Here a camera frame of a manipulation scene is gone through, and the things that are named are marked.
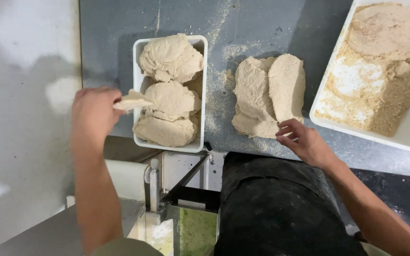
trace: gray metal table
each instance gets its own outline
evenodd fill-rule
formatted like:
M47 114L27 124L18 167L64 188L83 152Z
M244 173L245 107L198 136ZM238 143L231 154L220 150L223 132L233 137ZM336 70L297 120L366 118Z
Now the gray metal table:
M275 140L238 135L235 114L237 63L248 56L291 53L305 61L303 115L317 88L352 0L81 0L83 86L132 88L132 46L137 39L179 32L208 39L205 140L213 149L298 159ZM410 152L317 127L334 152L352 168L410 175ZM113 135L132 137L132 116Z

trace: white rectangular container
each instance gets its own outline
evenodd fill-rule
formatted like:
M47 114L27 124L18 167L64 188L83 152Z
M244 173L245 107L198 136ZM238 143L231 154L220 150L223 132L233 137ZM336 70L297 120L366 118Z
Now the white rectangular container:
M309 113L309 117L313 123L319 126L327 127L336 131L348 133L351 135L355 135L357 137L362 137L366 138L375 142L379 142L382 144L386 144L392 147L396 148L401 148L404 150L409 150L410 151L410 108L409 110L404 114L401 124L398 127L398 130L396 131L396 134L394 137L387 137L380 135L378 133L374 132L368 132L364 131L358 128L350 127L345 124L340 124L335 121L329 120L329 119L324 119L320 117L316 117L314 115L314 112L316 111L318 107L318 103L321 99L322 91L324 90L325 84L327 83L328 76L330 75L331 71L333 70L333 67L335 65L335 61L337 59L337 55L339 52L339 49L341 47L341 44L345 40L345 37L347 35L347 30L350 25L350 21L352 20L352 17L357 9L357 7L362 6L362 5L370 5L374 3L382 3L382 2L387 2L387 1L377 1L377 0L354 0L352 3L352 6L350 8L349 14L347 16L347 19L345 21L345 24L343 26L343 29L341 31L341 34L339 35L338 42L336 43L336 46L333 50L332 56L330 57L330 61L328 62L327 69L325 71L325 74L323 76L322 82L320 84L319 90L317 91L316 98L314 99L314 103L312 104L311 111ZM410 6L410 0L396 0L396 3L400 3L403 5Z
M137 137L134 134L134 141L137 145L141 147L147 148L159 148L164 150L171 150L171 151L179 151L179 152L188 152L188 153L197 153L202 150L204 145L204 131L205 131L205 94L206 94L206 67L207 67L207 55L208 55L208 41L204 36L187 36L189 43L198 50L204 56L204 70L203 70L203 81L202 81L202 110L201 110L201 118L200 118L200 130L197 132L197 136L195 140L191 143L171 148L171 147L164 147L157 143L148 143L146 140L143 140ZM139 91L145 94L146 89L150 86L149 84L149 77L142 74L142 70L140 69L140 62L139 58L144 50L145 45L148 44L149 41L152 39L139 39L135 41L133 51L133 64L134 64L134 90ZM140 112L142 111L141 108L134 109L134 124L140 118Z

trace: person's left hand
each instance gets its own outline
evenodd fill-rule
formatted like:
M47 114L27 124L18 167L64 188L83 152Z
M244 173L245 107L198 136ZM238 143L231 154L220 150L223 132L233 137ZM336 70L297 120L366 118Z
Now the person's left hand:
M113 104L121 98L121 91L107 86L82 89L72 105L71 149L81 145L103 150L105 137L113 130L122 110Z

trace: forearm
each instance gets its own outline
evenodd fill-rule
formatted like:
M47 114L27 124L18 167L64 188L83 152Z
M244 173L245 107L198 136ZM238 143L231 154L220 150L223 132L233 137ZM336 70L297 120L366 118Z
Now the forearm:
M369 190L344 162L337 161L324 172L369 243L392 256L410 255L410 227Z
M101 149L73 148L77 221L85 254L122 237L121 207Z

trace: olive green sleeve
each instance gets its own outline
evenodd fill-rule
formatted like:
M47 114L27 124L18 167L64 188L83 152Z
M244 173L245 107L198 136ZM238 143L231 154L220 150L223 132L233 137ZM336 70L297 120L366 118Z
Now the olive green sleeve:
M163 256L146 242L129 239L118 238L110 241L105 245L97 248L91 256Z

